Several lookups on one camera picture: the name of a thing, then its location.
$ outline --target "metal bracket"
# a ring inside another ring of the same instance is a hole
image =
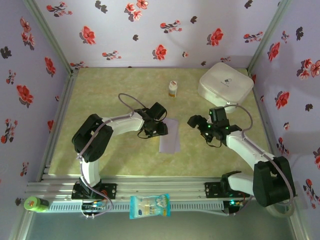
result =
[[[207,199],[216,199],[216,198],[241,198],[243,197],[243,192],[241,191],[228,191],[223,192],[222,186],[219,181],[216,182],[205,182],[204,183],[205,197]]]
[[[99,191],[106,194],[111,200],[116,199],[117,194],[117,184],[116,183],[101,183],[99,187]],[[84,194],[84,189],[80,185],[80,183],[76,183],[73,186],[72,194],[71,194],[72,200],[88,200],[91,199],[91,197]],[[102,200],[104,199],[101,195],[97,195],[94,199]]]

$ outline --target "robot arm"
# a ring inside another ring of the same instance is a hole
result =
[[[288,160],[281,156],[264,151],[252,142],[237,125],[230,125],[224,107],[211,108],[210,119],[207,121],[200,115],[192,116],[188,124],[198,129],[207,143],[213,138],[239,154],[252,168],[253,176],[240,171],[224,174],[221,178],[221,186],[224,192],[230,190],[241,191],[255,196],[257,202],[263,207],[287,200],[290,198],[290,190],[279,171],[273,166],[273,161],[288,180],[293,196],[295,186],[293,183]]]
[[[132,116],[123,115],[101,118],[97,114],[90,115],[72,138],[74,150],[80,153],[92,138],[92,133],[104,124],[81,156],[81,177],[79,182],[83,195],[90,199],[97,197],[88,185],[99,192],[101,190],[99,158],[105,152],[110,139],[130,131],[144,131],[146,138],[166,135],[168,134],[167,125],[159,120],[166,112],[166,109],[156,102],[150,109],[135,110]]]

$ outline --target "purple wall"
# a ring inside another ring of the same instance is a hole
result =
[[[312,239],[320,239],[320,5],[292,1],[253,68],[274,148],[288,158]]]
[[[27,182],[36,180],[49,121],[55,118],[68,74],[22,0],[1,1],[0,16],[0,239],[4,240],[23,208]]]

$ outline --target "floral wallpaper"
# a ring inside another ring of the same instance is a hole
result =
[[[279,0],[35,2],[71,68],[246,68]]]
[[[319,11],[316,0],[292,1],[252,70],[272,147],[289,160],[310,239],[320,239]]]
[[[23,1],[1,3],[0,239],[6,240],[24,209],[27,183],[36,180],[68,74]],[[63,6],[55,10],[63,14]]]

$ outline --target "white container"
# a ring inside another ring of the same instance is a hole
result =
[[[217,107],[241,105],[253,86],[251,78],[219,62],[200,78],[198,93]],[[232,106],[227,107],[225,112],[232,113],[235,109]]]
[[[169,83],[169,96],[175,98],[177,96],[178,84],[176,81]]]

